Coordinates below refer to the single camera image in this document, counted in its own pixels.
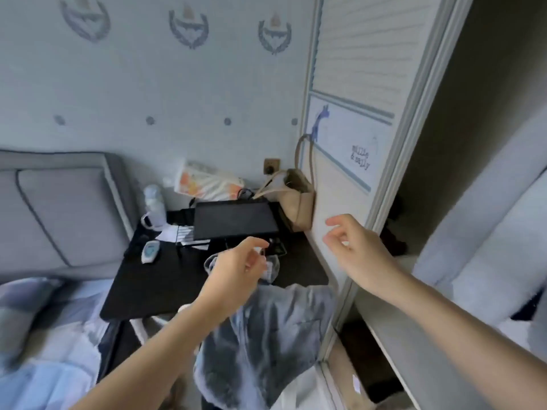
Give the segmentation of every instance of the wall socket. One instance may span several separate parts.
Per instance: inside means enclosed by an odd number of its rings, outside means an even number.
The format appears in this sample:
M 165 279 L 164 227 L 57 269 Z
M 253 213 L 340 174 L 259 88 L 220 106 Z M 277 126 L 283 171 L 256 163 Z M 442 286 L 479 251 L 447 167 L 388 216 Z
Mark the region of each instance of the wall socket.
M 264 174 L 272 175 L 274 172 L 279 171 L 281 160 L 279 158 L 265 158 L 264 159 Z

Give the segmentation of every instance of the black tabletop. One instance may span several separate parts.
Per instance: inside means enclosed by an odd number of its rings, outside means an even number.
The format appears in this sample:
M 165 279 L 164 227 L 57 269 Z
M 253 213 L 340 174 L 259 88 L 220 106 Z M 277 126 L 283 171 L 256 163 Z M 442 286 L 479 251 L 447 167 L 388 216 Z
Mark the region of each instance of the black tabletop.
M 281 229 L 279 238 L 287 249 L 287 254 L 279 257 L 279 275 L 273 284 L 282 288 L 294 283 L 326 285 L 328 277 L 305 234 L 289 233 L 277 214 L 278 204 L 271 206 Z M 168 212 L 168 222 L 193 225 L 194 209 Z M 192 303 L 207 279 L 203 263 L 210 255 L 226 249 L 223 239 L 211 241 L 208 250 L 162 241 L 154 263 L 143 265 L 142 247 L 156 235 L 138 225 L 101 310 L 102 319 L 128 320 L 174 313 L 181 305 Z

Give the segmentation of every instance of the person's left hand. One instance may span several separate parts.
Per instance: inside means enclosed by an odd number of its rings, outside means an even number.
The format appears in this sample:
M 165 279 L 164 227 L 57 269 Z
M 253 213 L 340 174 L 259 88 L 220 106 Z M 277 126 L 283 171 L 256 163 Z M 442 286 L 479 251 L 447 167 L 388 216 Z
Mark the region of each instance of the person's left hand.
M 268 246 L 267 241 L 247 237 L 235 248 L 220 253 L 195 303 L 218 313 L 221 322 L 234 314 L 247 302 L 267 268 L 266 258 L 254 248 Z

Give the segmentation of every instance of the white electronic device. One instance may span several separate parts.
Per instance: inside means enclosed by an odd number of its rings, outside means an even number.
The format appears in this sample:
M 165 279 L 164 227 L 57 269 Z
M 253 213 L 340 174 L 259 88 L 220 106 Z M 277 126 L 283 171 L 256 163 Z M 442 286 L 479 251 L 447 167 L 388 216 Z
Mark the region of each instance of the white electronic device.
M 156 259 L 156 256 L 158 255 L 159 251 L 160 251 L 160 241 L 157 241 L 157 240 L 147 241 L 147 243 L 144 245 L 144 248 L 142 249 L 142 253 L 140 255 L 140 261 L 143 264 L 152 263 L 154 259 Z

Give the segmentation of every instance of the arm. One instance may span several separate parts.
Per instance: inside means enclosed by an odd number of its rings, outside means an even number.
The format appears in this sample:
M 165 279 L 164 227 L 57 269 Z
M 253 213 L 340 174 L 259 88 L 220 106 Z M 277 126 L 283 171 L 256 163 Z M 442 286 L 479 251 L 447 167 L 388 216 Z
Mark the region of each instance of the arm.
M 155 410 L 168 394 L 194 349 L 217 325 L 243 305 L 266 269 L 247 238 L 221 253 L 196 301 L 103 379 L 73 410 Z
M 323 240 L 348 275 L 414 319 L 494 408 L 545 407 L 546 363 L 404 272 L 352 216 L 326 224 L 337 226 Z

